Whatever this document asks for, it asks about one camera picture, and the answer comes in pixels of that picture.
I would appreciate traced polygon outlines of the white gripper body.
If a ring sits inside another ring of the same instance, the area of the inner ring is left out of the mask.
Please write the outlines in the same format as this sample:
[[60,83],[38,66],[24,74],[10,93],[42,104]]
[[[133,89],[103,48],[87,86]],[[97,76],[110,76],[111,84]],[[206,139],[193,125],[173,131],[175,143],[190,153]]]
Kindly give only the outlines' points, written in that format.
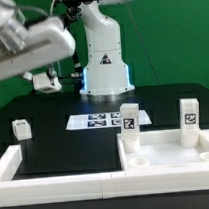
[[31,26],[25,42],[20,52],[0,54],[0,81],[71,57],[76,46],[76,41],[56,16]]

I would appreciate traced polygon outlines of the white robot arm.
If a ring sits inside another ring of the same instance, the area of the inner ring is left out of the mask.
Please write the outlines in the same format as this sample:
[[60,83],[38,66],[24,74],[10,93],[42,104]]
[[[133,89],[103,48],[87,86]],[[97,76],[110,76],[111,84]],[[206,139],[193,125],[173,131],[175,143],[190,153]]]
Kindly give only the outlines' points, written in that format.
[[120,26],[101,14],[99,6],[131,0],[60,0],[67,8],[63,17],[43,12],[44,19],[25,23],[24,6],[0,0],[0,81],[21,76],[37,91],[52,93],[61,84],[52,64],[75,55],[76,41],[69,24],[84,23],[89,60],[75,75],[81,80],[84,99],[114,100],[132,92],[128,65],[121,55]]

